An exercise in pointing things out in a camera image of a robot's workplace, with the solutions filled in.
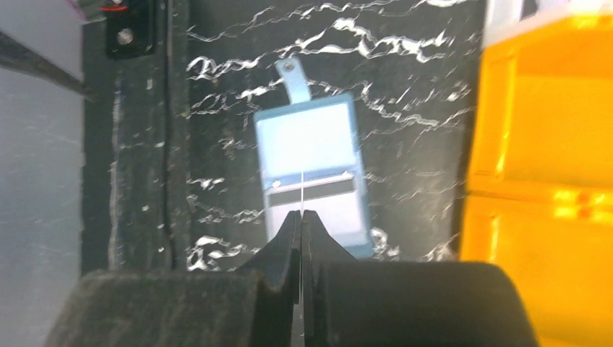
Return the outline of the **right orange bin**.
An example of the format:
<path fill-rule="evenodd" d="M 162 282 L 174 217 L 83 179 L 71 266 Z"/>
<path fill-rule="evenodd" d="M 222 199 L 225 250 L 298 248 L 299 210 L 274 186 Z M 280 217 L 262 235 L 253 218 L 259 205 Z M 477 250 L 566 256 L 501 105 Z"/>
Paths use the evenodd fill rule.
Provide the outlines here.
<path fill-rule="evenodd" d="M 542 346 L 612 344 L 612 211 L 469 196 L 459 258 L 515 284 Z"/>

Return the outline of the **blue card holder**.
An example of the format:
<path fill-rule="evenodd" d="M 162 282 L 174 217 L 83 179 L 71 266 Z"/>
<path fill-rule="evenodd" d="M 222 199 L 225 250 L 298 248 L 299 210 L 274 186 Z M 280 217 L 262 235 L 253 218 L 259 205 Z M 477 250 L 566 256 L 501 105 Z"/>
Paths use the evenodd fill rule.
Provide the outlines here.
<path fill-rule="evenodd" d="M 327 232 L 354 257 L 374 254 L 368 191 L 353 96 L 312 98 L 298 58 L 276 61 L 290 103 L 254 115 L 269 240 L 286 215 L 315 211 Z"/>

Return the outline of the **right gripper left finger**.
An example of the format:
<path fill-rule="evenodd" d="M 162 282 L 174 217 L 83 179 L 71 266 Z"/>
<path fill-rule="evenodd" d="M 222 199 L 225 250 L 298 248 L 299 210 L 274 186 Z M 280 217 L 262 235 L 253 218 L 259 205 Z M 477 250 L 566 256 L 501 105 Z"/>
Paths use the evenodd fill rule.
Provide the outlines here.
<path fill-rule="evenodd" d="M 301 214 L 233 271 L 97 271 L 69 295 L 47 346 L 289 346 Z"/>

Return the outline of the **orange bin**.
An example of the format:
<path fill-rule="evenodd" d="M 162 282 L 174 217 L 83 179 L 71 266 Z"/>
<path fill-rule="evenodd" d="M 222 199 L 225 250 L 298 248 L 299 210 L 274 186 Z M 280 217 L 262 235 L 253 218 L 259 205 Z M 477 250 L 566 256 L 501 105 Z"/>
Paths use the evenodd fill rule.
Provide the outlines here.
<path fill-rule="evenodd" d="M 612 15 L 574 14 L 485 48 L 467 189 L 612 203 Z"/>
<path fill-rule="evenodd" d="M 469 196 L 459 258 L 515 284 L 542 346 L 612 344 L 612 211 Z"/>

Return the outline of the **left orange bin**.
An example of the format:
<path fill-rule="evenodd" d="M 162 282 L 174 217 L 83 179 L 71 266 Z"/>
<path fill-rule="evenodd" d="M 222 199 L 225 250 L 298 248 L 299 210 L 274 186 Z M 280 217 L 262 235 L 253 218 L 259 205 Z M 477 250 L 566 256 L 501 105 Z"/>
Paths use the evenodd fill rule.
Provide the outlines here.
<path fill-rule="evenodd" d="M 574 14 L 485 48 L 467 189 L 612 203 L 612 15 Z"/>

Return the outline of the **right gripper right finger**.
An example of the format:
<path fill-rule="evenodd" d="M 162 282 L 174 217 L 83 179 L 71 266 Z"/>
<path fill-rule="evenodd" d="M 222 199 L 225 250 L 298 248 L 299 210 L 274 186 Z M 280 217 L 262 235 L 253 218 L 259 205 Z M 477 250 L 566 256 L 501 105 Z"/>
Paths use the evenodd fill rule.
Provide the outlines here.
<path fill-rule="evenodd" d="M 307 346 L 537 346 L 517 288 L 485 262 L 358 260 L 302 216 Z"/>

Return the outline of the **white plastic bin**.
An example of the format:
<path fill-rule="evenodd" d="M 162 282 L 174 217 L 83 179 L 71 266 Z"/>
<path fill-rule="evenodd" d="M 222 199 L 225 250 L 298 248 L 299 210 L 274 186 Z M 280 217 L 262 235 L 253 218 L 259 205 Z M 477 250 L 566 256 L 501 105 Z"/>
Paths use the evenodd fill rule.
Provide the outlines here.
<path fill-rule="evenodd" d="M 612 2 L 602 0 L 536 2 L 536 11 L 523 17 L 525 2 L 493 0 L 486 3 L 482 48 L 579 14 L 611 14 Z"/>

